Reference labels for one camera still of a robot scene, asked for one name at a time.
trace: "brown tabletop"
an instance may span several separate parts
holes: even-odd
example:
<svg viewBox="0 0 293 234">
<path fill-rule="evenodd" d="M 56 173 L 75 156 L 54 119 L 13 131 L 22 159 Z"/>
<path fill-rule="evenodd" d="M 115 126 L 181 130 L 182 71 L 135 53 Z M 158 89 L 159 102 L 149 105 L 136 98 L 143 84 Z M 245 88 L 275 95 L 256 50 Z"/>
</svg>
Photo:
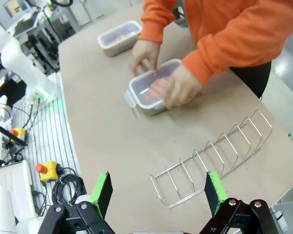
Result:
<svg viewBox="0 0 293 234">
<path fill-rule="evenodd" d="M 114 192 L 106 220 L 116 233 L 133 231 L 177 231 L 198 233 L 210 219 L 204 193 L 168 209 L 157 197 L 149 174 L 157 175 L 192 155 L 222 132 L 259 109 L 273 127 L 263 149 L 223 179 L 229 196 L 250 202 L 260 198 L 275 203 L 293 186 L 293 143 L 265 106 L 232 72 L 214 76 L 202 97 L 189 105 L 156 116 L 145 116 L 139 108 L 130 109 L 124 92 L 132 74 L 128 68 L 130 50 L 113 58 L 104 55 L 97 37 L 127 20 L 139 20 L 141 6 L 115 14 L 64 41 L 59 47 L 63 88 L 69 124 L 82 176 L 90 193 L 100 173 L 109 171 Z M 165 29 L 159 64 L 182 59 L 194 49 L 190 35 L 176 24 Z M 254 119 L 263 138 L 269 127 Z M 255 129 L 243 129 L 252 147 L 257 144 Z M 238 132 L 230 140 L 239 153 L 247 144 Z M 235 152 L 216 146 L 225 171 L 234 164 Z M 202 154 L 209 170 L 220 173 L 222 164 L 213 151 Z M 195 188 L 204 186 L 205 171 L 199 161 L 185 163 Z M 171 171 L 181 197 L 191 193 L 192 186 L 183 168 Z M 160 195 L 168 205 L 179 200 L 166 173 L 158 179 Z"/>
</svg>

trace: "sleeve cuff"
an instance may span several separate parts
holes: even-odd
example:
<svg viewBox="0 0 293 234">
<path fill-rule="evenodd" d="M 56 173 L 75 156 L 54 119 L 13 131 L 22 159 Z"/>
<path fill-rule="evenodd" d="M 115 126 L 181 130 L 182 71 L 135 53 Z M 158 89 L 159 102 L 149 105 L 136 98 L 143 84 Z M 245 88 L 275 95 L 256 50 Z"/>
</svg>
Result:
<svg viewBox="0 0 293 234">
<path fill-rule="evenodd" d="M 212 70 L 210 70 L 206 63 L 203 61 L 198 50 L 190 52 L 182 60 L 182 63 L 194 75 L 194 77 L 198 79 L 198 81 L 202 85 L 206 85 L 213 75 Z"/>
<path fill-rule="evenodd" d="M 160 23 L 153 21 L 145 21 L 139 39 L 149 40 L 162 44 L 163 34 L 164 26 L 162 26 Z"/>
</svg>

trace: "container lid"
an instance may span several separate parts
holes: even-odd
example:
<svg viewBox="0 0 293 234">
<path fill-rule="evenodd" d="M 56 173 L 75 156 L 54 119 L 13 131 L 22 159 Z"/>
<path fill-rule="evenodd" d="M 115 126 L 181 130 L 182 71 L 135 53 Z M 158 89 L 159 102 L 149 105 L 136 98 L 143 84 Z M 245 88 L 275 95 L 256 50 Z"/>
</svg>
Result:
<svg viewBox="0 0 293 234">
<path fill-rule="evenodd" d="M 131 20 L 101 34 L 98 36 L 98 42 L 103 49 L 107 49 L 130 37 L 140 34 L 141 31 L 142 27 L 140 24 Z"/>
<path fill-rule="evenodd" d="M 144 109 L 164 108 L 169 76 L 180 64 L 181 60 L 172 59 L 163 63 L 156 73 L 148 71 L 132 79 L 125 93 L 128 105 L 134 107 L 138 104 Z"/>
</svg>

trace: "person's left hand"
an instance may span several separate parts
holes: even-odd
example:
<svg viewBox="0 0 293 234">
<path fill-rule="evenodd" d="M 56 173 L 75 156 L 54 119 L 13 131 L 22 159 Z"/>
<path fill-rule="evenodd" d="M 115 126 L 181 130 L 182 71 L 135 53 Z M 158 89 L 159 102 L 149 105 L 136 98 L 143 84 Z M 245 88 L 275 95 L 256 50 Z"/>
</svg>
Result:
<svg viewBox="0 0 293 234">
<path fill-rule="evenodd" d="M 203 86 L 191 72 L 181 64 L 170 76 L 164 104 L 168 109 L 191 101 Z"/>
</svg>

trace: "computer monitor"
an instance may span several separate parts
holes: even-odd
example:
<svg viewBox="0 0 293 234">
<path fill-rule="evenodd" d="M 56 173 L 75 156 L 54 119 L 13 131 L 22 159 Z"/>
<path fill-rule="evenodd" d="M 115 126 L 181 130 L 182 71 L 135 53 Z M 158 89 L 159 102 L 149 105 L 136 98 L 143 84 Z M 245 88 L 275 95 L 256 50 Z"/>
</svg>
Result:
<svg viewBox="0 0 293 234">
<path fill-rule="evenodd" d="M 11 18 L 18 17 L 30 9 L 30 6 L 24 0 L 9 0 L 3 6 Z"/>
</svg>

